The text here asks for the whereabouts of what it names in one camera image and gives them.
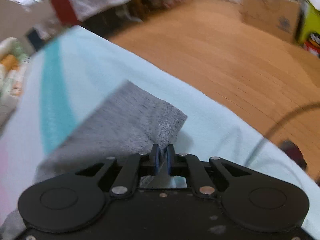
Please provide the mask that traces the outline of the grey knit pants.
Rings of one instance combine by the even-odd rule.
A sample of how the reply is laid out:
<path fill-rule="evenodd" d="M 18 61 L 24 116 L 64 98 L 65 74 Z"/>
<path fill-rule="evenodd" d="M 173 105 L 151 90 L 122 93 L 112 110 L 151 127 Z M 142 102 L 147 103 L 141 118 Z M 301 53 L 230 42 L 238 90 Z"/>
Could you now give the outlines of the grey knit pants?
<path fill-rule="evenodd" d="M 116 157 L 160 152 L 174 142 L 187 116 L 130 81 L 108 96 L 58 147 L 37 166 L 33 184 Z"/>

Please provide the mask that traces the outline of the folded floral quilt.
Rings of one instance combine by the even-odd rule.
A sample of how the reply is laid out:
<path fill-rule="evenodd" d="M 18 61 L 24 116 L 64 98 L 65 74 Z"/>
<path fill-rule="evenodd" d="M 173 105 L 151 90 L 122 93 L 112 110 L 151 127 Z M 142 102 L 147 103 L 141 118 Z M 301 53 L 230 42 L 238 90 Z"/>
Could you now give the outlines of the folded floral quilt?
<path fill-rule="evenodd" d="M 1 118 L 16 108 L 23 90 L 30 58 L 21 42 L 14 37 L 1 42 Z"/>

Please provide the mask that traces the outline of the cardboard box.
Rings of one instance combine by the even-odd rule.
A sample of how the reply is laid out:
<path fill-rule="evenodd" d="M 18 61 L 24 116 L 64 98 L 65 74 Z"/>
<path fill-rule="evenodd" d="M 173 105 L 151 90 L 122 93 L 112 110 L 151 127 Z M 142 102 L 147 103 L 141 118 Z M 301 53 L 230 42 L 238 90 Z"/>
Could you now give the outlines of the cardboard box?
<path fill-rule="evenodd" d="M 297 0 L 241 0 L 242 21 L 292 43 L 300 15 Z"/>

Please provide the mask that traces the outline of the pastel floral bed sheet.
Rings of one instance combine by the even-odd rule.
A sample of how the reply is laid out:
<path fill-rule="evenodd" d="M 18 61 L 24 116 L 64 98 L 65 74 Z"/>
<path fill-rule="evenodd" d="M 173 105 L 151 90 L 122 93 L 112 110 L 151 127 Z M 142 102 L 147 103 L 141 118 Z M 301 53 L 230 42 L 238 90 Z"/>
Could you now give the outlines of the pastel floral bed sheet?
<path fill-rule="evenodd" d="M 14 239 L 24 230 L 18 198 L 56 168 L 53 150 L 127 81 L 187 116 L 175 139 L 177 150 L 200 159 L 218 155 L 243 164 L 263 142 L 250 168 L 305 191 L 310 209 L 303 228 L 319 238 L 316 183 L 228 108 L 148 61 L 74 27 L 32 56 L 26 76 L 17 109 L 1 133 L 1 239 Z"/>

